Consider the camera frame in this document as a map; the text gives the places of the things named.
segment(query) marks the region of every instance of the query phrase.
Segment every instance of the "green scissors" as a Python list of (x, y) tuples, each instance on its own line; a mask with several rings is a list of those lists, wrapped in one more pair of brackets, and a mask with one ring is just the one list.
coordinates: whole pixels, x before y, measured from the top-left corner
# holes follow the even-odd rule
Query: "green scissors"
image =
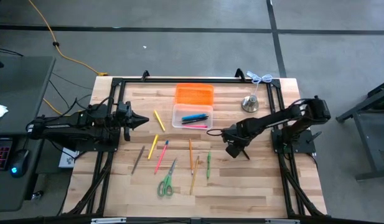
[(160, 182), (159, 187), (157, 188), (157, 194), (160, 197), (163, 197), (164, 195), (171, 196), (174, 193), (174, 191), (172, 189), (172, 185), (171, 185), (171, 178), (172, 178), (172, 172), (175, 169), (176, 161), (177, 161), (177, 159), (175, 158), (174, 162), (172, 163), (171, 168), (169, 169), (168, 174), (166, 175), (164, 180), (162, 182)]

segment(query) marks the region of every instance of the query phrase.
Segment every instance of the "orange container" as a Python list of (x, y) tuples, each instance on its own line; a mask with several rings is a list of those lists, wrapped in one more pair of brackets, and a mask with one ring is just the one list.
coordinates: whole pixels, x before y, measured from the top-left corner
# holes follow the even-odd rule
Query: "orange container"
[(177, 84), (176, 103), (212, 106), (214, 104), (214, 86), (198, 83)]

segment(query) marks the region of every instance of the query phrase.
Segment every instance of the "wooden table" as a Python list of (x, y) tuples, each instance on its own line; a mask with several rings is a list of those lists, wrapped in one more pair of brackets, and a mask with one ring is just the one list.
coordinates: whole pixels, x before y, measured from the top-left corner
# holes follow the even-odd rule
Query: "wooden table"
[[(91, 104), (99, 103), (109, 95), (112, 77), (97, 77)], [(299, 99), (296, 79), (283, 78), (281, 89), (286, 107)], [(242, 119), (262, 117), (269, 112), (266, 86), (258, 88), (260, 108), (257, 113), (246, 113), (240, 107), (241, 99), (255, 90), (255, 85), (212, 84), (215, 87), (213, 125), (227, 128)], [(121, 139), (111, 168), (105, 216), (122, 217), (221, 217), (221, 218), (281, 218), (286, 217), (283, 187), (280, 179), (278, 158), (274, 154), (270, 130), (257, 136), (246, 151), (236, 159), (226, 151), (221, 137), (209, 136), (202, 130), (173, 128), (172, 107), (175, 83), (127, 83), (124, 101), (131, 101), (135, 113), (150, 118), (150, 122), (131, 131), (131, 141)], [(163, 132), (154, 117), (159, 113), (166, 132)], [(159, 141), (150, 160), (147, 159), (155, 134)], [(189, 138), (192, 140), (194, 160), (200, 156), (199, 169), (193, 195), (189, 195), (192, 176), (190, 173)], [(163, 145), (169, 146), (159, 171), (154, 168)], [(134, 175), (131, 170), (142, 148), (146, 146)], [(211, 151), (211, 176), (207, 180), (207, 153)], [(326, 212), (321, 183), (312, 158), (296, 154), (297, 171), (302, 189), (323, 213)], [(157, 196), (157, 185), (168, 173), (177, 158), (172, 175), (174, 194), (171, 197)], [(88, 152), (75, 164), (63, 212), (71, 210), (88, 190), (96, 153)], [(297, 206), (291, 191), (294, 210)]]

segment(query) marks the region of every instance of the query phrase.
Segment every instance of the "gray pencil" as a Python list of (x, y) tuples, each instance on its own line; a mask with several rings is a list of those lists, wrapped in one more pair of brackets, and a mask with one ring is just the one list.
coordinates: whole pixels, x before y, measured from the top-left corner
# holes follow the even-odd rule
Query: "gray pencil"
[(135, 171), (136, 166), (138, 165), (138, 162), (139, 162), (139, 160), (140, 160), (140, 158), (141, 158), (141, 156), (143, 154), (143, 151), (144, 151), (144, 146), (142, 147), (141, 152), (139, 153), (138, 158), (135, 161), (135, 165), (134, 165), (134, 168), (132, 169), (131, 175), (134, 174), (134, 171)]

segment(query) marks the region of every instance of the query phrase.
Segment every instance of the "rgb keyboard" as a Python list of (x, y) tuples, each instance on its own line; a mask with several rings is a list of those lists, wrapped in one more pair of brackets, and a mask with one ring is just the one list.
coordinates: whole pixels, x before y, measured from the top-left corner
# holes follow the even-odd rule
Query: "rgb keyboard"
[(11, 147), (12, 139), (0, 138), (0, 170), (6, 170)]

